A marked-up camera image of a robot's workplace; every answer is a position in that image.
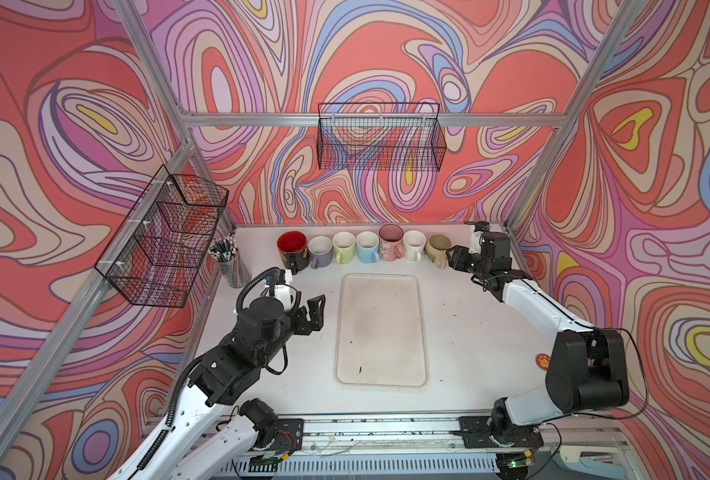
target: purple mug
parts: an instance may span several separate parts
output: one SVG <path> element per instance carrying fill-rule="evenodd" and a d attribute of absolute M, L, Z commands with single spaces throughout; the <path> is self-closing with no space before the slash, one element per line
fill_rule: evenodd
<path fill-rule="evenodd" d="M 403 246 L 403 229 L 389 224 L 379 229 L 379 258 L 386 262 L 403 258 L 406 249 Z"/>
<path fill-rule="evenodd" d="M 333 244 L 327 236 L 316 236 L 307 243 L 310 250 L 310 266 L 323 268 L 331 264 L 333 258 Z"/>

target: orange round sticker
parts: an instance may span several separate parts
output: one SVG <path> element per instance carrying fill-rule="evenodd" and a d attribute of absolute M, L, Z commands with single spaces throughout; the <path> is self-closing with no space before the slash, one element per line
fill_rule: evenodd
<path fill-rule="evenodd" d="M 546 353 L 539 353 L 536 356 L 536 365 L 542 370 L 547 370 L 549 368 L 549 355 Z"/>

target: white table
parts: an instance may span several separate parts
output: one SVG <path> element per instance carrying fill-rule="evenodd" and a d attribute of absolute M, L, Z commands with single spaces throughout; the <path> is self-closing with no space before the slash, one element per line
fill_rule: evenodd
<path fill-rule="evenodd" d="M 434 224 L 413 226 L 427 238 L 445 234 L 453 244 L 469 244 L 469 226 Z M 275 242 L 286 231 L 299 230 L 308 239 L 346 230 L 357 235 L 378 226 L 255 226 L 237 229 L 241 257 L 252 275 L 282 266 Z M 334 376 L 342 278 L 350 273 L 413 275 L 419 281 L 426 335 L 429 380 L 420 389 L 349 386 Z M 498 302 L 491 293 L 470 282 L 470 275 L 427 260 L 361 264 L 331 264 L 307 268 L 292 285 L 307 299 L 326 296 L 325 324 L 310 336 L 293 336 L 287 343 L 288 369 L 280 376 L 262 372 L 259 381 L 239 399 L 261 398 L 281 415 L 315 413 L 459 412 L 492 408 L 496 399 L 512 396 L 544 381 L 536 365 L 539 353 L 552 353 L 548 344 L 519 313 Z M 248 305 L 261 285 L 245 300 Z M 235 325 L 238 289 L 221 281 L 205 324 L 197 353 L 216 346 Z M 283 368 L 283 355 L 271 362 Z"/>

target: tray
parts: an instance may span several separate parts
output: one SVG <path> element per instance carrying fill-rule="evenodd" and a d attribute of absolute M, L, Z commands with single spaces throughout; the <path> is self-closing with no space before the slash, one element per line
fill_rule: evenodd
<path fill-rule="evenodd" d="M 418 388 L 427 383 L 422 303 L 415 277 L 343 278 L 336 377 L 347 385 Z"/>

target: black wire basket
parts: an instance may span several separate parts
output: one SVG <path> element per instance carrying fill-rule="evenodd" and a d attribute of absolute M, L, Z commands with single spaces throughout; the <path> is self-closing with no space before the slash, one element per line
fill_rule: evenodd
<path fill-rule="evenodd" d="M 446 138 L 435 102 L 329 102 L 317 106 L 322 170 L 440 171 Z"/>
<path fill-rule="evenodd" d="M 132 305 L 184 307 L 228 195 L 197 175 L 169 174 L 110 268 L 95 268 Z"/>

